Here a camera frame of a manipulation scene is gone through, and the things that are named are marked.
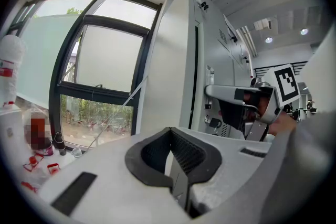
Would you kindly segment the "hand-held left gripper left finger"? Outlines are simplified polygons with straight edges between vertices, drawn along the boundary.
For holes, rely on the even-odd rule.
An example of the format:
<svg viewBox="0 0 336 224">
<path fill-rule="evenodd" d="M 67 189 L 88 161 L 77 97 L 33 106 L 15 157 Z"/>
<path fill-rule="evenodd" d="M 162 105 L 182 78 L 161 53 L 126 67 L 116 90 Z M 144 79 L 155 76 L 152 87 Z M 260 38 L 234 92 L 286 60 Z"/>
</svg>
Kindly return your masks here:
<svg viewBox="0 0 336 224">
<path fill-rule="evenodd" d="M 48 179 L 40 198 L 67 219 L 188 219 L 165 175 L 169 127 L 84 153 Z"/>
</svg>

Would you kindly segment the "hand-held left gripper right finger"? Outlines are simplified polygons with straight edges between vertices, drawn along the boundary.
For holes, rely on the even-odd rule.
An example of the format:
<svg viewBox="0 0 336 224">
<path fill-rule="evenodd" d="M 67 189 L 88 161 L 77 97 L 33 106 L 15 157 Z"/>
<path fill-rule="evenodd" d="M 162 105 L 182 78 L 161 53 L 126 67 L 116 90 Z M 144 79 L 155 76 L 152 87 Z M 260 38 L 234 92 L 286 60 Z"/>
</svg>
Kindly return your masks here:
<svg viewBox="0 0 336 224">
<path fill-rule="evenodd" d="M 170 155 L 174 199 L 182 208 L 185 208 L 188 199 L 191 199 L 193 206 L 200 209 L 201 213 L 217 208 L 238 191 L 256 171 L 271 146 L 268 142 L 225 138 L 183 127 L 178 129 L 216 147 L 222 156 L 222 164 L 214 176 L 205 183 L 194 184 L 187 194 L 187 176 L 176 158 Z"/>
</svg>

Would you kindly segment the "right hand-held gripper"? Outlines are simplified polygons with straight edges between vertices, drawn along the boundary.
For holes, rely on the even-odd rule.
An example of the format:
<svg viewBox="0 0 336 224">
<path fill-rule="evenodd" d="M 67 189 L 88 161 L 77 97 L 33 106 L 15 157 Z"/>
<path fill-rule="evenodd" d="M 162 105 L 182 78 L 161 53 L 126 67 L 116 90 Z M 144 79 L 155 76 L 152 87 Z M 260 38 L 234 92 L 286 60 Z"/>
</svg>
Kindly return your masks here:
<svg viewBox="0 0 336 224">
<path fill-rule="evenodd" d="M 269 97 L 262 116 L 258 114 L 260 93 Z M 296 121 L 284 110 L 300 97 L 290 65 L 270 68 L 262 78 L 253 78 L 251 88 L 207 85 L 205 94 L 218 100 L 224 123 L 237 130 L 245 129 L 246 140 L 269 141 L 268 135 L 296 128 Z"/>
</svg>

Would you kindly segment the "person's right hand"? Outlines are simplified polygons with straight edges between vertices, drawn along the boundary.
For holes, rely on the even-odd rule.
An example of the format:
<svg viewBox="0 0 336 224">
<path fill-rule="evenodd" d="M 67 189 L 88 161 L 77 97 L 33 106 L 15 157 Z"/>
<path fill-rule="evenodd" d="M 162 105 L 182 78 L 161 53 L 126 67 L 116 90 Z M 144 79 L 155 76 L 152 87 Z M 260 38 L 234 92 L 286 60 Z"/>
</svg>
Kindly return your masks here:
<svg viewBox="0 0 336 224">
<path fill-rule="evenodd" d="M 266 112 L 269 97 L 263 93 L 247 92 L 244 94 L 244 102 L 248 105 L 255 106 L 258 114 L 262 116 Z"/>
</svg>

